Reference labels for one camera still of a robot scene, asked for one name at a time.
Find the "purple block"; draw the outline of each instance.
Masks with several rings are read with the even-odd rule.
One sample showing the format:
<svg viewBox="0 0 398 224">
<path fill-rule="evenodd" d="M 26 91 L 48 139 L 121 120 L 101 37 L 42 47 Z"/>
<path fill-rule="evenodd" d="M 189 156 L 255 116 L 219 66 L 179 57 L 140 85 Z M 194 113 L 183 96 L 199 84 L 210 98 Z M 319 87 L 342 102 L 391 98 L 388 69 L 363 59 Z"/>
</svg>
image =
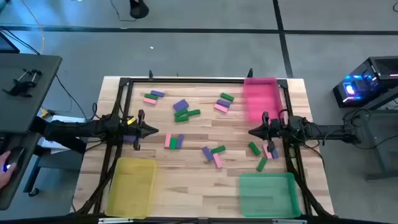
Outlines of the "purple block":
<svg viewBox="0 0 398 224">
<path fill-rule="evenodd" d="M 279 158 L 278 150 L 274 149 L 271 154 L 272 154 L 272 158 L 273 159 L 278 159 Z"/>
<path fill-rule="evenodd" d="M 123 141 L 134 142 L 137 139 L 136 136 L 123 136 Z"/>
<path fill-rule="evenodd" d="M 178 103 L 174 104 L 173 107 L 176 111 L 180 111 L 189 107 L 189 105 L 185 100 L 181 100 Z"/>
<path fill-rule="evenodd" d="M 160 97 L 164 96 L 164 93 L 156 91 L 156 90 L 152 90 L 150 93 L 151 93 L 151 95 L 155 95 L 155 96 L 160 96 Z"/>
<path fill-rule="evenodd" d="M 214 160 L 213 154 L 210 152 L 209 148 L 207 148 L 205 146 L 205 147 L 203 147 L 202 151 L 203 151 L 203 153 L 206 156 L 208 161 L 213 161 Z"/>
<path fill-rule="evenodd" d="M 184 140 L 184 135 L 183 134 L 179 134 L 178 135 L 178 139 L 177 139 L 177 145 L 175 147 L 176 149 L 181 149 L 183 140 Z"/>
<path fill-rule="evenodd" d="M 227 102 L 227 101 L 224 101 L 224 100 L 217 100 L 217 104 L 225 106 L 225 107 L 228 107 L 228 108 L 229 108 L 229 106 L 231 106 L 231 102 Z"/>
</svg>

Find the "green block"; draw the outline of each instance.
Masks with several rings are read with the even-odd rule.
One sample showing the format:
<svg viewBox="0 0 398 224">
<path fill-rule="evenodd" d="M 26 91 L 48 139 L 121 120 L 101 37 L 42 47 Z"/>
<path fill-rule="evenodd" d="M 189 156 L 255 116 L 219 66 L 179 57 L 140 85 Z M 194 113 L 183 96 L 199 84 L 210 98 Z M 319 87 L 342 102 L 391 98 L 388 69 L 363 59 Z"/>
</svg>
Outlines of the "green block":
<svg viewBox="0 0 398 224">
<path fill-rule="evenodd" d="M 183 121 L 188 121 L 189 117 L 188 116 L 179 116 L 174 118 L 175 122 L 183 122 Z"/>
<path fill-rule="evenodd" d="M 250 142 L 250 143 L 249 143 L 249 147 L 251 148 L 251 150 L 253 150 L 253 153 L 254 153 L 256 156 L 258 156 L 258 155 L 261 154 L 261 151 L 259 150 L 259 148 L 257 148 L 257 146 L 256 146 L 253 142 Z"/>
<path fill-rule="evenodd" d="M 212 149 L 211 153 L 212 154 L 219 153 L 219 152 L 225 151 L 225 149 L 226 149 L 225 146 L 219 146 L 219 147 L 217 147 L 215 149 Z"/>
<path fill-rule="evenodd" d="M 148 93 L 146 93 L 146 94 L 144 95 L 144 97 L 149 98 L 149 99 L 153 99 L 153 100 L 157 100 L 157 96 L 152 95 L 152 94 L 148 94 Z"/>
<path fill-rule="evenodd" d="M 174 113 L 174 117 L 175 118 L 179 117 L 179 116 L 185 114 L 186 112 L 188 112 L 188 110 L 186 108 L 184 110 L 177 111 L 177 112 Z"/>
<path fill-rule="evenodd" d="M 170 149 L 175 149 L 176 145 L 177 145 L 177 138 L 171 138 L 170 139 Z"/>
<path fill-rule="evenodd" d="M 188 111 L 188 113 L 187 113 L 188 116 L 192 116 L 192 115 L 196 115 L 196 114 L 200 114 L 200 110 Z"/>
<path fill-rule="evenodd" d="M 257 171 L 258 172 L 261 172 L 262 170 L 263 170 L 263 168 L 266 166 L 266 163 L 267 163 L 267 158 L 262 158 L 261 160 L 260 160 L 260 163 L 259 163 L 259 165 L 257 166 Z"/>
<path fill-rule="evenodd" d="M 228 94 L 226 94 L 226 93 L 222 93 L 221 94 L 221 97 L 222 98 L 224 98 L 224 99 L 227 99 L 227 100 L 229 100 L 229 101 L 234 101 L 234 97 L 233 96 L 230 96 L 230 95 L 228 95 Z"/>
</svg>

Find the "pink bin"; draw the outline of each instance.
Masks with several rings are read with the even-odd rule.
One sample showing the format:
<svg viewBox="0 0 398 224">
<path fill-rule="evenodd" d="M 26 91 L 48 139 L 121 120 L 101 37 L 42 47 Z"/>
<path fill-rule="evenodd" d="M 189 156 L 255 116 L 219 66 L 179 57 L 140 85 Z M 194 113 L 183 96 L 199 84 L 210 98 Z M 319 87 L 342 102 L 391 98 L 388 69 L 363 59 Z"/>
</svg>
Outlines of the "pink bin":
<svg viewBox="0 0 398 224">
<path fill-rule="evenodd" d="M 276 78 L 247 78 L 244 80 L 243 93 L 248 121 L 262 122 L 265 111 L 270 119 L 278 118 L 282 102 Z"/>
</svg>

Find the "wooden tabletop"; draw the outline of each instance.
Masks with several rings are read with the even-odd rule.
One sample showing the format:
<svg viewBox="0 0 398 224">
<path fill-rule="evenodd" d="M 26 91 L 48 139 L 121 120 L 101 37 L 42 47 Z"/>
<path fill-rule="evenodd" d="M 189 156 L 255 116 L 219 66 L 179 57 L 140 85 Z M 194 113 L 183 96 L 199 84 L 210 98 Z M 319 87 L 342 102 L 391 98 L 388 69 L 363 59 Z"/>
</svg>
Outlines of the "wooden tabletop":
<svg viewBox="0 0 398 224">
<path fill-rule="evenodd" d="M 119 79 L 104 77 L 98 100 L 98 115 L 112 111 Z M 294 115 L 312 120 L 304 80 L 287 81 Z M 155 106 L 143 102 L 144 94 L 151 90 L 165 92 L 165 97 L 160 98 Z M 213 109 L 222 92 L 235 97 L 226 114 Z M 152 217 L 243 217 L 239 209 L 238 178 L 243 173 L 257 172 L 256 167 L 261 158 L 252 153 L 248 143 L 253 141 L 260 147 L 263 142 L 248 134 L 248 130 L 256 125 L 244 122 L 242 92 L 243 84 L 134 84 L 129 115 L 137 115 L 138 110 L 143 109 L 146 123 L 159 129 L 159 132 L 141 141 L 141 151 L 135 151 L 132 144 L 124 144 L 122 156 L 157 161 Z M 282 91 L 280 95 L 285 106 Z M 201 115 L 186 123 L 175 123 L 172 105 L 182 99 L 189 103 L 190 110 L 200 109 Z M 185 135 L 181 150 L 164 149 L 167 133 Z M 263 172 L 286 172 L 282 142 L 280 139 L 274 139 L 274 142 L 280 158 L 268 160 Z M 221 156 L 223 168 L 216 169 L 213 163 L 206 161 L 201 149 L 203 146 L 213 148 L 221 145 L 226 146 L 226 152 Z M 98 185 L 105 147 L 103 144 L 93 148 L 84 156 L 73 199 L 76 209 L 84 204 Z M 305 148 L 302 148 L 302 160 L 308 188 L 326 211 L 334 213 L 322 160 Z M 104 191 L 102 210 L 106 207 L 108 190 Z M 297 192 L 304 212 L 298 187 Z"/>
</svg>

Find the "yellow cable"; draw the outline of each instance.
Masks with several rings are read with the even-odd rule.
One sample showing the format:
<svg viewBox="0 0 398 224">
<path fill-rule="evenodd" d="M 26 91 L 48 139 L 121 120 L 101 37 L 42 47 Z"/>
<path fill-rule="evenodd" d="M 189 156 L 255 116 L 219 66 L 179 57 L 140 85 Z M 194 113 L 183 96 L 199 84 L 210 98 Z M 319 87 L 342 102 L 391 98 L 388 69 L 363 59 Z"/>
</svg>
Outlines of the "yellow cable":
<svg viewBox="0 0 398 224">
<path fill-rule="evenodd" d="M 40 50 L 40 54 L 42 54 L 42 53 L 43 53 L 43 50 L 44 50 L 44 43 L 45 43 L 44 32 L 43 32 L 42 25 L 40 25 L 40 23 L 39 23 L 38 20 L 36 19 L 35 15 L 33 15 L 33 12 L 30 10 L 30 8 L 29 8 L 29 6 L 26 4 L 26 2 L 25 2 L 24 0 L 21 0 L 21 1 L 22 1 L 22 3 L 24 3 L 26 9 L 30 12 L 30 14 L 32 15 L 33 19 L 35 19 L 35 21 L 36 21 L 36 23 L 37 23 L 37 25 L 38 25 L 38 27 L 39 27 L 40 33 L 42 34 L 42 48 L 41 48 L 41 50 Z"/>
</svg>

